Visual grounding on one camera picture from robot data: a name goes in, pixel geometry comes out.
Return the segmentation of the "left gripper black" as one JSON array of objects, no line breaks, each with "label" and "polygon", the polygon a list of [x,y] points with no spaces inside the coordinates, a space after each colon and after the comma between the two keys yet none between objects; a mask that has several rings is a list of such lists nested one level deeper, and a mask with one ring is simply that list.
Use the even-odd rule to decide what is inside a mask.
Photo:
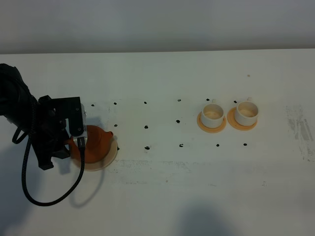
[{"label": "left gripper black", "polygon": [[65,120],[59,120],[46,112],[37,112],[29,108],[28,112],[28,143],[27,154],[33,148],[38,166],[42,170],[54,167],[51,158],[65,159],[70,157],[70,151],[65,146],[69,135],[65,130]]}]

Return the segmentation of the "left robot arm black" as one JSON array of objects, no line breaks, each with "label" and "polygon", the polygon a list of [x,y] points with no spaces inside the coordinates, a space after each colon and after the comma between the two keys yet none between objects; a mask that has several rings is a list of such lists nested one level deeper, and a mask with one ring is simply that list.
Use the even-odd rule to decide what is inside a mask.
[{"label": "left robot arm black", "polygon": [[31,136],[31,145],[41,169],[53,168],[52,157],[70,157],[64,144],[69,139],[65,119],[57,117],[54,108],[39,103],[31,95],[18,69],[4,63],[0,65],[0,114],[17,126],[13,143],[18,144]]}]

